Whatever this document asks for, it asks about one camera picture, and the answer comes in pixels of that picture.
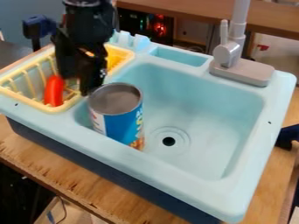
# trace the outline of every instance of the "can lid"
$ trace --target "can lid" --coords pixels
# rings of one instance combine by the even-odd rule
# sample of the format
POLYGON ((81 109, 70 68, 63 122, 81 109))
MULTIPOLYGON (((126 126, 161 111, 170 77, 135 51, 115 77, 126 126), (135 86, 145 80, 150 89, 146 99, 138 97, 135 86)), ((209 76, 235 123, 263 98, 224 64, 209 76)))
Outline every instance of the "can lid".
POLYGON ((133 85, 116 82, 97 88, 88 97, 89 107, 103 115, 121 115, 133 111, 142 101, 142 93, 133 85))

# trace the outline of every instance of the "drain hole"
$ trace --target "drain hole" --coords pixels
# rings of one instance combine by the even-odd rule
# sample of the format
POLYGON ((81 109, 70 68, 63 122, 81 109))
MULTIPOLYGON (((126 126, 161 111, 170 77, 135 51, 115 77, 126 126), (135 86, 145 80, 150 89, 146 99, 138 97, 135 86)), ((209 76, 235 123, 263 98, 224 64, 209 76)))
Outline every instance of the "drain hole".
POLYGON ((176 140, 173 137, 167 136, 163 139, 163 144, 166 146, 172 146, 176 143, 176 140))

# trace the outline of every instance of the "can label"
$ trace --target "can label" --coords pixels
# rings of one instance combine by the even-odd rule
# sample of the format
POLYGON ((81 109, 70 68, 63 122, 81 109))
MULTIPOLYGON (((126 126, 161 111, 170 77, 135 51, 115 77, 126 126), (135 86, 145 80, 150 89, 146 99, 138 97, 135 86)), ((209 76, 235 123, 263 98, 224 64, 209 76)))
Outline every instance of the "can label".
POLYGON ((144 146, 143 107, 142 104, 133 111, 123 115, 102 115, 90 109, 94 129, 137 150, 144 146))

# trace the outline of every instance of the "small compartment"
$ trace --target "small compartment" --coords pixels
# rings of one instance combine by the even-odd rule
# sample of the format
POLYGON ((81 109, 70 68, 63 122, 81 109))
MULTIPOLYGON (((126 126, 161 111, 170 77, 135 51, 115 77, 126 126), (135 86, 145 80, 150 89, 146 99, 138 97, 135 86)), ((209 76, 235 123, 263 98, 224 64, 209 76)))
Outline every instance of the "small compartment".
MULTIPOLYGON (((134 58, 134 53, 113 45, 105 45, 108 51, 108 75, 134 58)), ((46 113, 59 113, 71 108, 79 99, 76 80, 66 81, 64 103, 59 107, 44 104, 44 89, 47 78, 57 74, 54 51, 40 56, 0 79, 0 93, 26 103, 46 113)))
POLYGON ((164 47, 157 47, 150 54, 161 59, 173 60, 193 67, 201 67, 207 61, 207 58, 196 55, 195 53, 193 54, 192 52, 176 51, 164 47))

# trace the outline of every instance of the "faucet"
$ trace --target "faucet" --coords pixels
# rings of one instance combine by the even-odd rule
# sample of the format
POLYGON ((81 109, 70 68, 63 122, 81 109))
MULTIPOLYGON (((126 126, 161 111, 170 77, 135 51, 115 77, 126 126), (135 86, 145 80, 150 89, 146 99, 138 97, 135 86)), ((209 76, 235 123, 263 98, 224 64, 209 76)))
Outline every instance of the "faucet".
POLYGON ((242 59, 247 14, 250 0, 235 0, 233 17, 229 24, 223 19, 220 24, 220 44, 213 50, 214 60, 210 73, 230 80, 265 87, 271 80, 274 68, 259 62, 242 59))

